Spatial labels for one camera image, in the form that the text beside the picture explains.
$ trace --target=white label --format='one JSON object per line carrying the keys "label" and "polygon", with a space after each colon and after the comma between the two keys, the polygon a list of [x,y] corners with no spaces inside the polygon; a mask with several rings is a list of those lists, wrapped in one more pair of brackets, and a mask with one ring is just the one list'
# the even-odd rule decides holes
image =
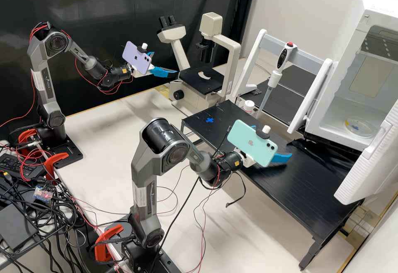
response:
{"label": "white label", "polygon": [[230,82],[228,83],[227,92],[230,92],[230,91],[231,91],[232,82],[233,82],[233,81],[230,81]]}
{"label": "white label", "polygon": [[138,188],[137,185],[133,182],[133,195],[134,202],[139,207],[146,207],[146,188]]}
{"label": "white label", "polygon": [[41,72],[35,72],[32,69],[30,69],[32,76],[33,76],[33,81],[34,85],[36,86],[38,91],[44,91],[44,81],[43,77],[41,76]]}

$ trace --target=table surface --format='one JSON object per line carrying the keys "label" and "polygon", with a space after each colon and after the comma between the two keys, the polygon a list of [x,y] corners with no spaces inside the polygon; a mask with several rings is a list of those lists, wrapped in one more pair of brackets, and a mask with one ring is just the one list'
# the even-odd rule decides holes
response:
{"label": "table surface", "polygon": [[[184,115],[159,92],[148,90],[68,117],[66,131],[84,158],[56,172],[72,195],[102,210],[127,213],[133,204],[130,164],[138,145],[139,130],[155,117],[164,117],[179,127]],[[173,188],[180,170],[186,165],[187,160],[158,177],[158,185]],[[189,167],[183,171],[175,190],[179,206],[196,177]],[[234,176],[229,183],[239,185],[236,195],[240,195],[240,179]],[[168,194],[167,190],[158,189],[159,198]],[[164,250],[181,271],[189,271],[199,262],[201,232],[195,225],[192,211],[208,195],[208,190],[200,186],[195,188],[165,242]],[[207,246],[201,272],[252,272],[267,267],[278,268],[278,272],[299,272],[297,259],[272,240],[246,210],[239,204],[225,208],[232,200],[221,190],[206,205]],[[158,212],[170,210],[174,204],[172,197],[160,202]],[[92,223],[122,217],[94,210],[82,202],[81,206]],[[165,230],[174,216],[174,212],[159,215]],[[197,216],[203,223],[202,211],[197,212]],[[112,253],[120,258],[115,250]]]}
{"label": "table surface", "polygon": [[[209,117],[214,121],[206,122]],[[225,101],[183,121],[188,128],[216,148],[228,126],[233,125],[237,119],[250,126],[260,124],[231,101]],[[345,206],[333,197],[342,182],[341,176],[334,174],[298,148],[287,146],[287,141],[272,131],[270,139],[278,145],[278,152],[293,154],[288,163],[266,168],[252,166],[243,168],[242,172],[322,243],[357,204]],[[231,151],[233,148],[225,140],[220,150]]]}

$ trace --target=microscope stage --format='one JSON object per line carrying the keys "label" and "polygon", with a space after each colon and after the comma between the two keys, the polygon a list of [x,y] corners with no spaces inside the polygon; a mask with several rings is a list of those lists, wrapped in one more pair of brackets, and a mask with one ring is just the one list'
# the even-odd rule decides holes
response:
{"label": "microscope stage", "polygon": [[180,72],[180,79],[201,94],[207,95],[212,92],[218,92],[222,88],[224,76],[213,68],[200,67],[182,70]]}

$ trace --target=white bottle cap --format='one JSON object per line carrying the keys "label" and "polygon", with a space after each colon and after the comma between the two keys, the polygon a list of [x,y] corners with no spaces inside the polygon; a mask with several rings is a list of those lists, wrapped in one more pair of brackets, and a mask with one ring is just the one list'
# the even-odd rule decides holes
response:
{"label": "white bottle cap", "polygon": [[243,104],[243,110],[246,112],[252,112],[254,109],[254,102],[252,100],[246,100]]}
{"label": "white bottle cap", "polygon": [[263,131],[265,134],[268,134],[268,133],[271,131],[271,127],[268,126],[268,125],[265,125],[265,126],[263,127],[262,131]]}

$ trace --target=purple smartphone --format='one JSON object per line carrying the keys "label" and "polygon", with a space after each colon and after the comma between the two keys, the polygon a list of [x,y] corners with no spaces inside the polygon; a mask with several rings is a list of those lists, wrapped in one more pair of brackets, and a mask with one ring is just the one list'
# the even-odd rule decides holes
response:
{"label": "purple smartphone", "polygon": [[137,46],[128,41],[124,47],[122,57],[125,61],[133,66],[138,72],[146,75],[149,65],[152,61],[151,57],[145,53],[138,51]]}

